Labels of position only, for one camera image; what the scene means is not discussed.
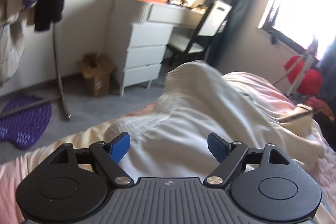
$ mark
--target baseboard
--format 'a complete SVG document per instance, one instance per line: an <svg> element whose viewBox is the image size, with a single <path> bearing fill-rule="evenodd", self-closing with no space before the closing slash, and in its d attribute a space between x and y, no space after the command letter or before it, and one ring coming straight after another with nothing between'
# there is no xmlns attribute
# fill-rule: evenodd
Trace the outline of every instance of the baseboard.
<svg viewBox="0 0 336 224"><path fill-rule="evenodd" d="M77 80L81 80L83 79L82 75L80 73L76 73L73 75L68 75L68 76L64 76L62 77L62 83L66 84L69 82L73 82L73 81L77 81ZM41 89L46 89L46 88L51 88L51 87L57 87L57 80L53 79L53 80L49 80L46 82L42 82L36 85L31 85L29 87L20 89L20 90L16 90L14 92L5 94L3 96L0 96L0 103L8 101L10 99L12 99L13 97L18 97L18 96L22 96L25 95L27 93L33 93L34 91L37 90L41 90Z"/></svg>

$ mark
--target controller logo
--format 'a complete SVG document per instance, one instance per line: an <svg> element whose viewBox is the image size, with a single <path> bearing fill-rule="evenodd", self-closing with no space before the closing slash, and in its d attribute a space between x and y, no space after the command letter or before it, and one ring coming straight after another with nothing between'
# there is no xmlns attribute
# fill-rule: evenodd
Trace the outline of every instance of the controller logo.
<svg viewBox="0 0 336 224"><path fill-rule="evenodd" d="M167 180L167 181L165 182L165 184L166 184L167 186L170 186L170 185L173 185L174 182L172 182L171 180Z"/></svg>

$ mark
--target drawer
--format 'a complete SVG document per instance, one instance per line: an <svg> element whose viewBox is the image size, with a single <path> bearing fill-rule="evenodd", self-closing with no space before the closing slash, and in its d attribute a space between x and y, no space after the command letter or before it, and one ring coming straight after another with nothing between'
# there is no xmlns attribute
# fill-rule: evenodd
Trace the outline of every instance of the drawer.
<svg viewBox="0 0 336 224"><path fill-rule="evenodd" d="M196 28L201 18L201 14L187 8L170 5L153 5L150 10L148 21Z"/></svg>
<svg viewBox="0 0 336 224"><path fill-rule="evenodd" d="M145 23L152 3L138 0L114 0L113 13L129 22Z"/></svg>
<svg viewBox="0 0 336 224"><path fill-rule="evenodd" d="M160 23L133 23L130 47L167 45L173 26Z"/></svg>
<svg viewBox="0 0 336 224"><path fill-rule="evenodd" d="M159 76L161 64L148 65L125 70L123 86L135 85L150 80L154 80Z"/></svg>
<svg viewBox="0 0 336 224"><path fill-rule="evenodd" d="M125 68L161 63L165 50L166 46L130 48L127 52Z"/></svg>

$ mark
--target cardboard box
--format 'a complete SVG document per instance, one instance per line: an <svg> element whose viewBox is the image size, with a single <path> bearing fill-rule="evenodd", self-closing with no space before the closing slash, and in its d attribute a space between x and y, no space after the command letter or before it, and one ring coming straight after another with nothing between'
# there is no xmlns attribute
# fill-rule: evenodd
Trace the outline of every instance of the cardboard box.
<svg viewBox="0 0 336 224"><path fill-rule="evenodd" d="M93 96L110 93L110 74L115 69L111 60L97 54L86 54L77 65L85 79L86 85Z"/></svg>

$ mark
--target white chest of drawers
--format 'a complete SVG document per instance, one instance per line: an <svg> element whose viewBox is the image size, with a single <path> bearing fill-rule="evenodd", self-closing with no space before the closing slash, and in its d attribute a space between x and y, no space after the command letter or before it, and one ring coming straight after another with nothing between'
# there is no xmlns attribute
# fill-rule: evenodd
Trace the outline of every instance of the white chest of drawers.
<svg viewBox="0 0 336 224"><path fill-rule="evenodd" d="M116 65L120 95L127 86L156 79L174 26L195 28L201 19L189 9L137 0L115 0L105 44Z"/></svg>

